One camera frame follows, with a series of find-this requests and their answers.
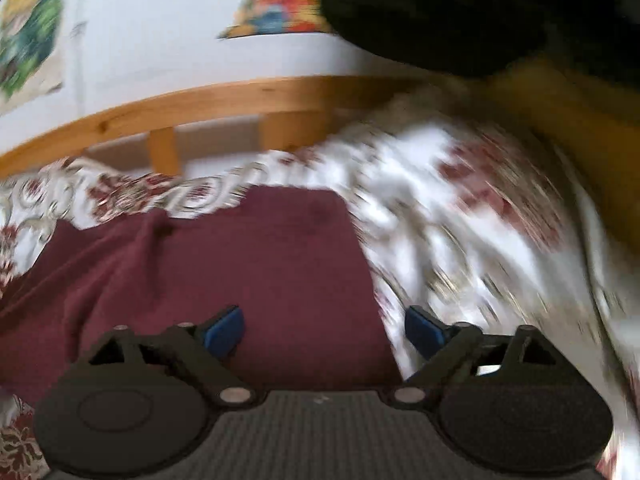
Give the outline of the maroon long-sleeve shirt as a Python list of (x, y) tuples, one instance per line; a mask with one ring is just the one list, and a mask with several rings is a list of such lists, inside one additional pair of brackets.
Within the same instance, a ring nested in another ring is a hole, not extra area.
[(256, 186), (193, 219), (154, 209), (90, 229), (58, 222), (1, 300), (1, 383), (38, 402), (104, 333), (157, 334), (235, 304), (228, 367), (258, 387), (358, 389), (400, 378), (344, 200)]

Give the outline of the floral white red bedspread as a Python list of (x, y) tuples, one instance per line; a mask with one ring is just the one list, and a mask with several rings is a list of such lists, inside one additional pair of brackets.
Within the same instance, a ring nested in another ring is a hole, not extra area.
[(154, 207), (193, 218), (258, 184), (344, 198), (401, 373), (419, 363), (401, 333), (410, 304), (496, 333), (535, 325), (612, 408), (602, 474), (638, 477), (638, 260), (610, 239), (558, 150), (461, 84), (398, 94), (311, 148), (216, 157), (183, 177), (133, 177), (85, 157), (6, 177), (2, 282), (28, 271), (58, 220), (91, 228)]

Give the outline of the cartoon poster green left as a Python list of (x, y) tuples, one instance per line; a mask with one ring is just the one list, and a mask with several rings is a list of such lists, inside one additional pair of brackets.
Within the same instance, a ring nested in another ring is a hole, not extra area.
[(65, 0), (1, 0), (1, 111), (63, 85)]

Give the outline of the wooden bed frame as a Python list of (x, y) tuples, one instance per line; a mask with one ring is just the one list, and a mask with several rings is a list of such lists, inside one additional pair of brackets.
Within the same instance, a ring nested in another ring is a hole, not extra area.
[[(305, 76), (213, 84), (113, 107), (53, 129), (1, 157), (2, 176), (41, 167), (95, 145), (146, 133), (152, 168), (180, 174), (175, 128), (236, 116), (260, 118), (265, 150), (318, 142), (338, 110), (370, 110), (415, 79)], [(462, 81), (478, 106), (521, 119), (570, 152), (612, 228), (639, 239), (639, 93), (547, 60), (520, 63), (486, 82)]]

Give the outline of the white wall conduit pipe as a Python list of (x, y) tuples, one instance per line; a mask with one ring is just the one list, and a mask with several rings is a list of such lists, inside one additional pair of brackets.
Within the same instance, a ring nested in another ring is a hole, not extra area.
[(73, 95), (78, 118), (86, 116), (86, 83), (84, 42), (88, 26), (87, 0), (75, 0), (72, 28), (70, 29), (70, 74), (73, 76)]

